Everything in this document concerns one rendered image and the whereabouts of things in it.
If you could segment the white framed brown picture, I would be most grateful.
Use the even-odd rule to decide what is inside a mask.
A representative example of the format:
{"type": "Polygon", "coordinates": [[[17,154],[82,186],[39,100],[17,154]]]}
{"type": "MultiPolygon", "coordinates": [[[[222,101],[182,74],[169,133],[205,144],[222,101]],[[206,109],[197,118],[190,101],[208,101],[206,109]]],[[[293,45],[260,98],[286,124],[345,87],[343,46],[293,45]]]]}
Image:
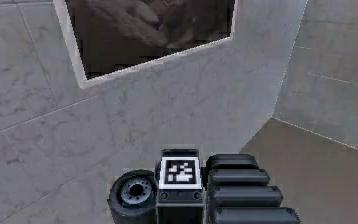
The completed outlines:
{"type": "Polygon", "coordinates": [[[239,6],[239,0],[51,3],[82,89],[233,39],[239,6]]]}

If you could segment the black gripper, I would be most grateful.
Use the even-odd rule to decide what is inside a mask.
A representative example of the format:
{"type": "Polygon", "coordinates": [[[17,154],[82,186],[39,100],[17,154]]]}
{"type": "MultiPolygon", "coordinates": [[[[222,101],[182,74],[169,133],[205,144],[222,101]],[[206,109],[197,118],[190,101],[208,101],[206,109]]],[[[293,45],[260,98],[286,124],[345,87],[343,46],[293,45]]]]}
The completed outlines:
{"type": "Polygon", "coordinates": [[[157,187],[150,170],[134,170],[116,179],[107,199],[114,224],[156,224],[157,187]]]}

